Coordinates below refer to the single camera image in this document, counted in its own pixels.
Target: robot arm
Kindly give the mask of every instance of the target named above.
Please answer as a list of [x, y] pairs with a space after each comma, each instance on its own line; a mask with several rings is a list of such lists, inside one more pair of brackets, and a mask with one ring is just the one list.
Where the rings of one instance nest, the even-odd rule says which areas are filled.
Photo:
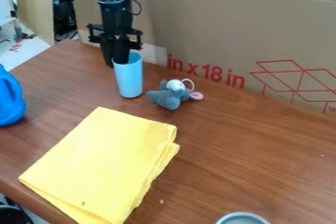
[[[140, 6], [137, 14], [132, 13], [132, 1]], [[113, 68], [112, 60], [118, 64], [129, 61], [131, 49], [140, 50], [142, 32], [132, 28], [133, 16], [139, 15], [141, 5], [137, 0], [98, 0], [102, 25], [89, 24], [89, 41], [99, 43], [105, 62]]]

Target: gray bowl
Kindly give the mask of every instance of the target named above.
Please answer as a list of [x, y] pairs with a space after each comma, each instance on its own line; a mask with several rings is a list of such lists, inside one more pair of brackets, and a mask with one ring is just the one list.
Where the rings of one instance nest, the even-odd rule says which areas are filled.
[[253, 213], [233, 212], [222, 217], [216, 224], [270, 224], [270, 222]]

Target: blue bottle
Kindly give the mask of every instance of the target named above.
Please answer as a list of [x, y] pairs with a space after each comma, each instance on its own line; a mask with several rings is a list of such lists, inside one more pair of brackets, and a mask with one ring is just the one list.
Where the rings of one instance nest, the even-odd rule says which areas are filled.
[[16, 123], [25, 111], [26, 103], [19, 81], [0, 64], [0, 127]]

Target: cardboard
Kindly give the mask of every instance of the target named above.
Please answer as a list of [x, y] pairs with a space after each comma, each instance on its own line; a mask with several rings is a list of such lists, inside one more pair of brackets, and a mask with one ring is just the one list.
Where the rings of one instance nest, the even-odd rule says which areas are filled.
[[9, 23], [12, 20], [10, 0], [0, 0], [0, 26]]
[[19, 19], [49, 45], [54, 41], [52, 0], [18, 0]]
[[[336, 115], [335, 1], [139, 1], [134, 27], [159, 47], [152, 62]], [[99, 6], [75, 7], [85, 40]]]

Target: yellow cloth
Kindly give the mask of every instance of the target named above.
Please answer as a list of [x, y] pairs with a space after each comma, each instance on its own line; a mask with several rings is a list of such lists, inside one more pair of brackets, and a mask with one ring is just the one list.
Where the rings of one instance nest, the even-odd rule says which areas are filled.
[[179, 151], [176, 132], [98, 107], [19, 180], [81, 224], [123, 223]]

